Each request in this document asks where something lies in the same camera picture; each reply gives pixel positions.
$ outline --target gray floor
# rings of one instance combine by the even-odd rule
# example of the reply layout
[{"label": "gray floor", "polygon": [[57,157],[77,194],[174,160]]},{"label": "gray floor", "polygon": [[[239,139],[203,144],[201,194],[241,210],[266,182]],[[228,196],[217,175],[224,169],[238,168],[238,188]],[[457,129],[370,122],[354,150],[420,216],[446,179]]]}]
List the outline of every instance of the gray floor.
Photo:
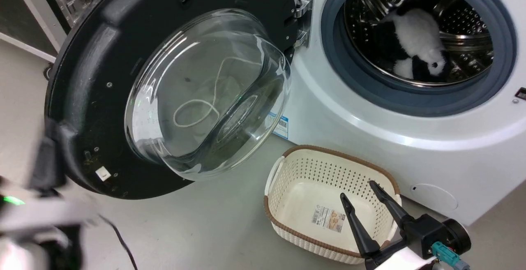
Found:
[{"label": "gray floor", "polygon": [[[42,125],[46,62],[0,41],[0,174],[23,184]],[[222,178],[143,201],[94,195],[70,184],[67,197],[93,199],[120,228],[139,269],[363,269],[317,257],[282,240],[263,212],[263,186],[274,160],[291,143],[271,137],[246,163]],[[27,197],[15,185],[10,193]],[[521,185],[469,228],[473,270],[522,269],[526,252],[526,199]],[[413,215],[429,212],[405,201]],[[129,270],[113,231],[84,231],[86,269]]]}]

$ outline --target washing machine door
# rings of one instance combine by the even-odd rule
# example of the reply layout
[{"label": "washing machine door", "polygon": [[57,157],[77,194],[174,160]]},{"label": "washing machine door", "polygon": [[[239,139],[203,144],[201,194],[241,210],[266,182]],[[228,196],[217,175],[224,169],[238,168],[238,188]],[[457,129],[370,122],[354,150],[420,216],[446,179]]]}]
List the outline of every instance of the washing machine door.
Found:
[{"label": "washing machine door", "polygon": [[68,176],[140,199],[238,165],[287,100],[294,10],[295,0],[94,0],[46,94]]}]

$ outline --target basket handle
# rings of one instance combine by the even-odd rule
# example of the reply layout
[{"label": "basket handle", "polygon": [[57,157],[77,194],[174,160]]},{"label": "basket handle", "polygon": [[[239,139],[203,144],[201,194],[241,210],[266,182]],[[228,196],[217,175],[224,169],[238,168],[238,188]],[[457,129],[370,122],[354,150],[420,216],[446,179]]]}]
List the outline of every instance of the basket handle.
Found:
[{"label": "basket handle", "polygon": [[274,180],[276,179],[276,176],[278,175],[278,171],[283,166],[283,159],[285,159],[284,156],[278,158],[276,162],[274,162],[274,165],[272,166],[272,169],[270,170],[270,174],[267,178],[267,184],[265,184],[265,196],[268,196],[268,193],[272,189],[272,186],[274,186]]}]

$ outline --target washing machine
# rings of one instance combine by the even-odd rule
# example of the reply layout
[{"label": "washing machine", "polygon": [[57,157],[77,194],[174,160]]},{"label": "washing machine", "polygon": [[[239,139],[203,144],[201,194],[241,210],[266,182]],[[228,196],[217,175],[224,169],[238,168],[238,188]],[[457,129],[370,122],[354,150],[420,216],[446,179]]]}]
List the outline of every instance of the washing machine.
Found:
[{"label": "washing machine", "polygon": [[[417,2],[446,82],[406,79],[374,31]],[[387,169],[471,224],[526,178],[522,0],[94,0],[55,62],[45,114],[68,176],[142,199],[235,167],[274,132]]]}]

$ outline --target white string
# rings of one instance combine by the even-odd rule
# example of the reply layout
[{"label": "white string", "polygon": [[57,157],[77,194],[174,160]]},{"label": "white string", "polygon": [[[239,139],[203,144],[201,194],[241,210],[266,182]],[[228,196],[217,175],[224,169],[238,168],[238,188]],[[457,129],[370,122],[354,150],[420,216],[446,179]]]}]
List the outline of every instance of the white string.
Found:
[{"label": "white string", "polygon": [[[223,61],[221,62],[221,65],[219,66],[219,70],[217,71],[217,76],[216,76],[216,81],[214,82],[214,98],[212,99],[212,103],[209,103],[207,102],[206,100],[204,99],[191,99],[191,100],[188,100],[186,103],[183,103],[182,105],[180,105],[176,110],[175,112],[173,113],[173,124],[175,124],[175,126],[177,127],[181,127],[181,128],[187,128],[187,127],[192,127],[192,126],[195,126],[199,123],[201,123],[203,120],[206,119],[206,117],[208,117],[208,115],[210,115],[210,113],[212,111],[214,111],[217,115],[217,118],[216,118],[216,122],[219,120],[219,117],[220,117],[220,114],[219,114],[219,111],[216,109],[215,107],[215,104],[216,104],[216,95],[217,95],[217,82],[219,80],[219,75],[221,74],[221,70],[223,68],[223,64],[225,64],[225,61],[226,60],[239,60],[241,62],[246,62],[248,64],[253,64],[253,65],[258,65],[258,66],[261,66],[261,63],[259,62],[251,62],[250,60],[244,60],[242,58],[239,58],[239,57],[226,57],[223,59]],[[207,106],[209,106],[210,108],[208,109],[208,111],[205,113],[205,115],[203,115],[203,117],[201,117],[201,119],[195,121],[195,122],[192,122],[190,124],[179,124],[177,122],[177,113],[182,110],[184,107],[186,107],[186,105],[189,105],[189,104],[193,104],[193,103],[202,103],[202,104],[205,104]]]}]

